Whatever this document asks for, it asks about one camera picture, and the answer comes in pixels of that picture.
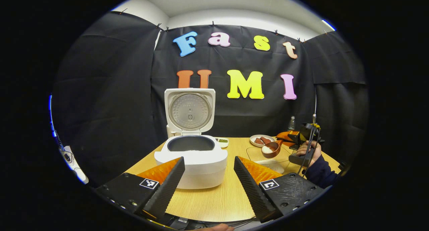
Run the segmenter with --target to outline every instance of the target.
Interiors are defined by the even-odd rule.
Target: dark sleeve
[[[321,188],[326,188],[334,184],[337,179],[340,177],[335,171],[331,171],[329,163],[323,159],[323,156],[320,157],[307,168],[305,172],[307,180],[318,185]]]

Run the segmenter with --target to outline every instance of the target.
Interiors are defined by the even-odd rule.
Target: wooden spoon
[[[282,143],[284,140],[279,139],[277,141],[270,142],[265,144],[262,148],[262,155],[265,158],[274,158],[280,153],[280,149],[282,148]]]

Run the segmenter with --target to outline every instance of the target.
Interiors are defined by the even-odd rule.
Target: black device
[[[298,135],[288,136],[294,141],[294,143],[296,143],[290,147],[295,151],[289,156],[289,161],[297,165],[302,165],[303,167],[308,167],[311,159],[313,158],[314,148],[309,145],[309,150],[304,156],[297,156],[296,150],[298,150],[299,146],[307,140],[309,142],[315,140],[318,145],[322,144],[324,140],[320,137],[320,126],[318,124],[303,123]]]
[[[288,216],[328,190],[313,184],[297,173],[279,176],[260,182],[258,185],[239,157],[235,157],[234,171],[246,192],[256,218],[261,223]]]
[[[184,158],[181,157],[162,184],[156,180],[123,173],[96,188],[95,193],[130,213],[159,220],[164,216],[184,171]]]

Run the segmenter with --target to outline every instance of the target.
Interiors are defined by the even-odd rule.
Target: person's arm
[[[311,146],[314,148],[316,145],[316,141],[311,143]],[[297,150],[297,156],[305,155],[305,151],[307,150],[308,141],[306,141],[302,146]],[[315,148],[313,158],[310,160],[310,165],[307,170],[303,170],[302,173],[305,172],[305,176],[307,180],[318,185],[321,188],[326,188],[332,184],[334,184],[339,175],[335,173],[335,171],[331,171],[331,167],[329,167],[329,163],[323,159],[322,156],[322,147],[320,144],[317,144]]]
[[[305,176],[308,181],[320,186],[321,188],[326,188],[334,184],[339,178],[339,175],[335,173],[335,171],[331,171],[329,163],[323,159],[322,155],[320,155],[313,165],[305,170]]]

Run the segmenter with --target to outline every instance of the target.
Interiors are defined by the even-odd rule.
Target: sausage
[[[260,144],[260,145],[264,145],[264,142],[262,142],[261,139],[259,139],[259,138],[256,138],[255,143]]]
[[[268,144],[268,143],[270,143],[270,142],[271,142],[269,139],[264,138],[263,136],[261,136],[261,141],[263,141],[263,142],[264,142],[264,145],[266,145],[266,144]]]

